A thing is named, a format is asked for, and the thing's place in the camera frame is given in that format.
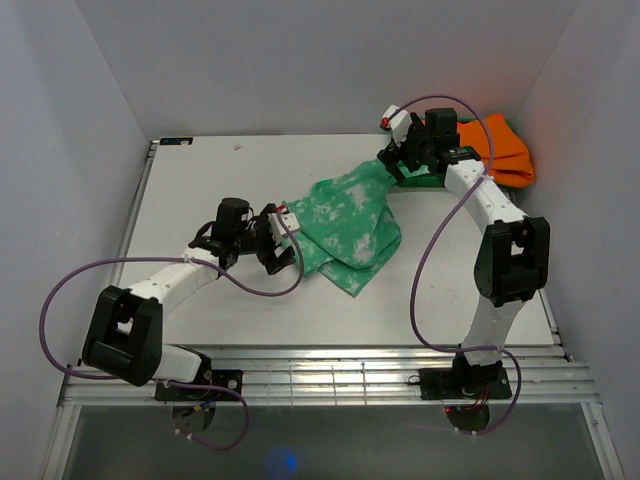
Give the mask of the green white tie-dye trousers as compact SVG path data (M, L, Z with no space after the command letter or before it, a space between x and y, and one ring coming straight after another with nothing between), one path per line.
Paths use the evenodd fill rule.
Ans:
M398 250L402 233L388 203L394 177L375 160L315 183L284 205L300 225L295 238L306 277L316 273L356 297Z

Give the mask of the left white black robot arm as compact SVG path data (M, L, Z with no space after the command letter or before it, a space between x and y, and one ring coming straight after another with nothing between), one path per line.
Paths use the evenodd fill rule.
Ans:
M164 339L169 314L201 288L228 274L241 256L253 255L275 275L300 259L300 229L286 206L268 204L255 214L248 201L225 198L214 220L205 223L176 259L126 288L109 286L98 296L82 350L83 362L134 386L176 381L190 399L212 387L206 356Z

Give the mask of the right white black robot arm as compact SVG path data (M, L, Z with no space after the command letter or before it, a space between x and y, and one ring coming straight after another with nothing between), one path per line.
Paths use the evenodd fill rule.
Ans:
M548 278L550 226L515 206L489 176L480 154L461 142L452 108L424 118L395 105L382 116L391 135L379 152L385 170L398 180L421 167L442 180L482 235L473 268L479 292L469 332L449 348L448 368L422 369L417 384L424 400L508 399L511 388L502 364L504 345L516 316Z

